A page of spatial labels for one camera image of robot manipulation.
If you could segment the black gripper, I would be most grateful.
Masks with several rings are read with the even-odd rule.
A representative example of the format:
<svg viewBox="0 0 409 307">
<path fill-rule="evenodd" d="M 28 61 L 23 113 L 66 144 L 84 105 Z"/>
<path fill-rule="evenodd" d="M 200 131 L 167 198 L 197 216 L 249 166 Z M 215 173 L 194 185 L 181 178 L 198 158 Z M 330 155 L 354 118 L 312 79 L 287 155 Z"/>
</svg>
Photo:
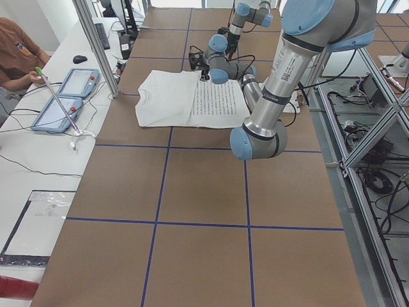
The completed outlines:
<svg viewBox="0 0 409 307">
<path fill-rule="evenodd" d="M 226 55 L 233 55 L 236 52 L 239 40 L 240 35 L 236 35 L 232 32 L 228 33 L 227 36 L 228 46 L 226 48 Z"/>
<path fill-rule="evenodd" d="M 206 81 L 209 81 L 209 80 L 210 80 L 209 71 L 203 69 L 203 70 L 201 71 L 200 81 L 206 82 Z"/>
</svg>

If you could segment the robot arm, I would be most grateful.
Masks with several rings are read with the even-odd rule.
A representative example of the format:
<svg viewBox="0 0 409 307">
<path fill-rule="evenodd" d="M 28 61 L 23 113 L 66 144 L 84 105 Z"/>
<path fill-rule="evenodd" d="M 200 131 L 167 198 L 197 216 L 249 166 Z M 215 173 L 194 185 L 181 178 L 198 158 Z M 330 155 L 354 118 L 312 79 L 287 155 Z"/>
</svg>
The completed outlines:
<svg viewBox="0 0 409 307">
<path fill-rule="evenodd" d="M 233 57 L 233 54 L 237 50 L 238 42 L 246 22 L 250 22 L 255 26 L 268 28 L 273 20 L 271 1 L 260 1 L 257 8 L 251 8 L 245 3 L 238 3 L 234 12 L 233 20 L 229 23 L 227 30 L 228 46 L 225 53 L 229 59 Z"/>
<path fill-rule="evenodd" d="M 246 22 L 270 25 L 270 2 L 260 2 L 256 10 L 238 4 L 229 35 L 213 35 L 203 53 L 211 81 L 240 81 L 251 110 L 251 115 L 230 134 L 231 150 L 238 159 L 267 159 L 284 151 L 287 133 L 279 117 L 310 60 L 323 51 L 348 51 L 369 45 L 374 40 L 376 7 L 376 1 L 288 1 L 282 11 L 281 40 L 272 70 L 260 86 L 251 66 L 226 56 L 237 46 Z"/>
</svg>

